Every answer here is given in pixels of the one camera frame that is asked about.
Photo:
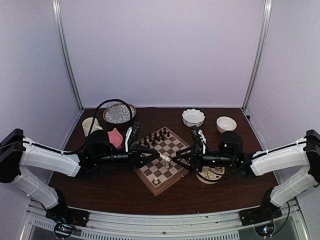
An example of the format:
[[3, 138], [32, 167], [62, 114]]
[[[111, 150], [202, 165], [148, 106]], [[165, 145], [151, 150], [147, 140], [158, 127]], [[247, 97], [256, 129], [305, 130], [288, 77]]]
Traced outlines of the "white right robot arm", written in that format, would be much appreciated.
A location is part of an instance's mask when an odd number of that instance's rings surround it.
[[243, 152], [243, 138], [233, 131], [220, 135], [217, 151], [210, 151], [205, 136], [196, 126], [190, 128], [193, 145], [180, 150], [173, 162], [200, 173], [204, 167], [226, 167], [232, 173], [246, 177], [300, 166], [301, 169], [282, 184], [268, 190], [256, 210], [259, 220], [268, 220], [277, 209], [310, 187], [320, 184], [320, 134], [314, 129], [306, 131], [297, 141], [271, 150]]

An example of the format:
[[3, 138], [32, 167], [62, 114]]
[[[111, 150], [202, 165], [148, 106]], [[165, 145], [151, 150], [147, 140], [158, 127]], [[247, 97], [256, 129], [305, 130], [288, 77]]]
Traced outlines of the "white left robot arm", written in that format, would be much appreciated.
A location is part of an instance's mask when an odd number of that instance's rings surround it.
[[161, 154], [154, 149], [136, 144], [141, 126], [134, 122], [125, 135], [124, 149], [116, 148], [109, 133], [98, 127], [85, 138], [80, 150], [63, 151], [42, 145], [25, 137], [22, 129], [14, 129], [0, 143], [0, 181], [20, 188], [40, 202], [61, 222], [72, 218], [63, 194], [39, 180], [27, 167], [62, 173], [68, 177], [85, 178], [99, 167], [128, 165], [139, 169]]

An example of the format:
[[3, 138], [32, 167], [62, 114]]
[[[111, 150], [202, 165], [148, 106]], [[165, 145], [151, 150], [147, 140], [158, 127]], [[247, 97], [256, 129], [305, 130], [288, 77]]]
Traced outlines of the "wooden chess board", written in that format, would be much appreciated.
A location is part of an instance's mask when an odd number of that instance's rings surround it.
[[[157, 150], [171, 159], [176, 155], [176, 152], [190, 146], [168, 127], [162, 127], [149, 133], [147, 136], [137, 140], [136, 143]], [[169, 162], [169, 169], [165, 165], [166, 162], [159, 157], [135, 170], [135, 173], [154, 196], [160, 195], [189, 173], [188, 170], [173, 161]], [[154, 184], [155, 177], [159, 180], [158, 185]]]

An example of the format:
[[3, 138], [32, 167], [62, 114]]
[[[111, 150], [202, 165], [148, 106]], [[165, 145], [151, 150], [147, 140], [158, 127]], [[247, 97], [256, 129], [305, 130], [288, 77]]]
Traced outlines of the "cream cat ear bowl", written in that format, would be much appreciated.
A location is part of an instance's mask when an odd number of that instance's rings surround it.
[[195, 174], [202, 183], [213, 185], [222, 180], [225, 168], [204, 166], [201, 172], [196, 172]]

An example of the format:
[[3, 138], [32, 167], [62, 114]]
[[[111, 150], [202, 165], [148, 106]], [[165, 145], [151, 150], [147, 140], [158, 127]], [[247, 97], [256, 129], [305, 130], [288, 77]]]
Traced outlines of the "pink cat ear bowl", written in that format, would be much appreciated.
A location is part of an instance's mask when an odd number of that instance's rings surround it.
[[116, 149], [121, 149], [123, 144], [123, 136], [120, 132], [114, 128], [113, 130], [108, 132], [109, 142], [113, 144]]

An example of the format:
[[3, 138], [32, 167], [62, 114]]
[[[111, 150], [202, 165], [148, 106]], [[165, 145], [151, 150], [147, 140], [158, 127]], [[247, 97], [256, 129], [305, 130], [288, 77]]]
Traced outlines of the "white scalloped bowl black rim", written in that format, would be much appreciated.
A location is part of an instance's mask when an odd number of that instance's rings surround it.
[[205, 114], [195, 108], [186, 109], [182, 112], [182, 121], [187, 127], [200, 127], [205, 121]]

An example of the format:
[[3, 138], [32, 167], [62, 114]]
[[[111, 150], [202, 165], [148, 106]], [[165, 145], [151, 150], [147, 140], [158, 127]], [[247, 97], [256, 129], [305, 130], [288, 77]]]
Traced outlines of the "patterned ceramic plate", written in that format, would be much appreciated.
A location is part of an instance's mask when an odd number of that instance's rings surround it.
[[102, 115], [103, 119], [110, 124], [123, 124], [131, 120], [130, 111], [121, 102], [110, 102]]

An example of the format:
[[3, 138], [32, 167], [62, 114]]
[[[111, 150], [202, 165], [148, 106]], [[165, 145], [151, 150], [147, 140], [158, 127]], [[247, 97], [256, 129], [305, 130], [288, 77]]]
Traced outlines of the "plain white round bowl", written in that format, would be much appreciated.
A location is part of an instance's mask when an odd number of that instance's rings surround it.
[[216, 128], [221, 134], [227, 131], [234, 131], [237, 128], [237, 122], [228, 116], [220, 116], [216, 119]]

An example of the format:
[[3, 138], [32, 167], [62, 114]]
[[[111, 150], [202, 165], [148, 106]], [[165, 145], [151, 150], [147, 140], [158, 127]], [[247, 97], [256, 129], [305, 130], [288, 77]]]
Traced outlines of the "clear drinking glass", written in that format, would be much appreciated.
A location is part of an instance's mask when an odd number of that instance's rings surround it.
[[121, 116], [121, 103], [117, 101], [111, 101], [107, 104], [107, 109], [108, 109], [108, 119], [111, 122], [116, 122], [118, 121]]

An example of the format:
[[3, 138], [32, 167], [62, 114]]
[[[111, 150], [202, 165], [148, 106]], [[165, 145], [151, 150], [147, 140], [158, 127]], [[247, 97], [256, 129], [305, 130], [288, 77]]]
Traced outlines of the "white ribbed mug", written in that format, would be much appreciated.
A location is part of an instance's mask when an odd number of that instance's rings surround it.
[[99, 121], [95, 117], [88, 117], [83, 120], [82, 129], [85, 137], [95, 131], [103, 130], [103, 128], [99, 124]]

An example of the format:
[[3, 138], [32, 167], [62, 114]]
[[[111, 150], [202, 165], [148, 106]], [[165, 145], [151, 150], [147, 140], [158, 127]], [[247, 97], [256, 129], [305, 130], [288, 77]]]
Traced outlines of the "aluminium front rail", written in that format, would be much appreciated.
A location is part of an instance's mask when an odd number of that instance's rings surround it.
[[[241, 210], [182, 215], [133, 215], [85, 210], [89, 212], [85, 227], [76, 230], [66, 240], [310, 240], [297, 200], [281, 208], [282, 216], [262, 223], [244, 226]], [[256, 233], [262, 225], [275, 225], [272, 237]], [[59, 240], [54, 234], [55, 222], [46, 218], [41, 205], [31, 200], [23, 218], [18, 240]]]

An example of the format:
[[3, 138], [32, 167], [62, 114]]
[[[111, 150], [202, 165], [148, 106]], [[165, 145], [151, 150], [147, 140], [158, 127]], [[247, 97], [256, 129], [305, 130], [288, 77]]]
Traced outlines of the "aluminium frame post right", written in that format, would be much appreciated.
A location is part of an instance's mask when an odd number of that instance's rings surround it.
[[271, 22], [271, 16], [272, 16], [272, 7], [273, 7], [273, 1], [272, 0], [265, 0], [264, 1], [264, 9], [263, 9], [263, 15], [262, 15], [262, 20], [261, 20], [261, 27], [260, 27], [260, 34], [259, 34], [259, 39], [258, 39], [258, 45], [256, 49], [256, 54], [253, 62], [253, 67], [249, 79], [249, 84], [247, 87], [247, 91], [245, 94], [245, 98], [242, 104], [242, 111], [246, 112], [251, 96], [254, 91], [254, 86], [258, 78], [259, 74], [259, 69], [261, 66], [262, 58], [263, 58], [263, 52], [264, 48], [266, 46], [267, 42], [267, 37], [269, 33], [269, 28], [270, 28], [270, 22]]

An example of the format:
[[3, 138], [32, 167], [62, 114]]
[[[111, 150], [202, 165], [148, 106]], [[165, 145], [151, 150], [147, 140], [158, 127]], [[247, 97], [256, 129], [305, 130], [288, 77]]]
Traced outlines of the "aluminium frame post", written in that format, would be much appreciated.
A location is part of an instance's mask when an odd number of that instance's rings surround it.
[[263, 9], [263, 15], [262, 15], [262, 20], [261, 20], [261, 27], [260, 27], [260, 34], [259, 34], [259, 39], [258, 39], [258, 45], [256, 49], [256, 54], [253, 62], [253, 67], [249, 79], [249, 84], [247, 87], [247, 91], [245, 94], [245, 98], [242, 104], [242, 111], [246, 112], [251, 96], [254, 91], [254, 86], [258, 78], [259, 74], [259, 69], [261, 66], [262, 58], [263, 58], [263, 52], [264, 48], [266, 46], [267, 42], [267, 37], [269, 33], [269, 28], [270, 28], [270, 22], [271, 22], [271, 16], [272, 16], [272, 7], [273, 7], [273, 1], [272, 0], [265, 0], [264, 1], [264, 9]]
[[75, 102], [77, 104], [77, 108], [80, 112], [84, 110], [79, 90], [76, 84], [76, 80], [74, 77], [73, 69], [72, 69], [72, 64], [71, 64], [71, 59], [68, 51], [68, 46], [67, 46], [67, 40], [66, 40], [66, 35], [64, 31], [64, 25], [63, 25], [63, 18], [62, 18], [62, 12], [61, 12], [61, 4], [59, 0], [53, 0], [52, 1], [52, 6], [53, 6], [53, 14], [57, 26], [57, 31], [59, 35], [59, 41], [60, 41], [60, 46], [62, 50], [62, 58], [64, 62], [64, 66], [66, 69], [68, 81], [70, 83], [71, 91], [74, 96]]

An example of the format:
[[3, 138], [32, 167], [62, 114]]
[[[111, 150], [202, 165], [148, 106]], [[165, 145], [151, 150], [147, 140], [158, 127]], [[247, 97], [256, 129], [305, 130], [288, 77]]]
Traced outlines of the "aluminium frame post left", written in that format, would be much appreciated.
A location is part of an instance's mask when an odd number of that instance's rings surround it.
[[77, 104], [77, 108], [80, 112], [84, 110], [79, 90], [76, 84], [76, 80], [74, 77], [73, 69], [72, 69], [72, 64], [71, 64], [71, 59], [68, 51], [68, 46], [67, 46], [67, 40], [66, 40], [66, 35], [64, 31], [64, 25], [63, 25], [63, 18], [62, 18], [62, 12], [61, 12], [61, 4], [59, 0], [53, 0], [52, 1], [52, 6], [53, 6], [53, 14], [57, 26], [57, 31], [59, 35], [59, 41], [60, 41], [60, 46], [62, 50], [62, 58], [64, 62], [64, 66], [66, 69], [68, 81], [70, 83], [71, 91], [74, 96], [75, 102]]

